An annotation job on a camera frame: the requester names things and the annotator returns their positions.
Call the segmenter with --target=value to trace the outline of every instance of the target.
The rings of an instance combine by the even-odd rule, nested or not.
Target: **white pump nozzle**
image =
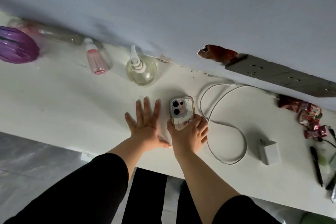
[[[142,61],[139,59],[139,56],[135,50],[135,45],[133,44],[131,46],[131,64],[135,68],[135,71],[137,73],[143,73],[146,69],[145,63],[142,63]]]

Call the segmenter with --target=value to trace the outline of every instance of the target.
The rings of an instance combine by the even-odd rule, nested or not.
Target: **person's right hand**
[[[207,120],[198,114],[182,130],[176,130],[171,121],[168,120],[167,129],[171,135],[175,157],[179,157],[186,152],[197,153],[208,140]]]

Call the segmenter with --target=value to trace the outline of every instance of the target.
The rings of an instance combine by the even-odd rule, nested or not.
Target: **white wall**
[[[335,0],[0,0],[0,6],[336,110],[336,99],[317,99],[226,71],[197,55],[205,44],[216,44],[336,81]]]

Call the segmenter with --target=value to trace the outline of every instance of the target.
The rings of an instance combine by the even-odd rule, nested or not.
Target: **pink bottle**
[[[86,38],[84,40],[85,50],[87,61],[89,62],[89,66],[91,72],[94,74],[103,74],[106,72],[106,63],[104,59],[101,57],[97,46],[93,43],[91,38]]]

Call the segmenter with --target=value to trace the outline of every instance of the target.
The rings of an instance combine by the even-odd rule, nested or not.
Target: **purple object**
[[[28,63],[37,59],[40,48],[26,33],[0,26],[0,59],[14,64]]]

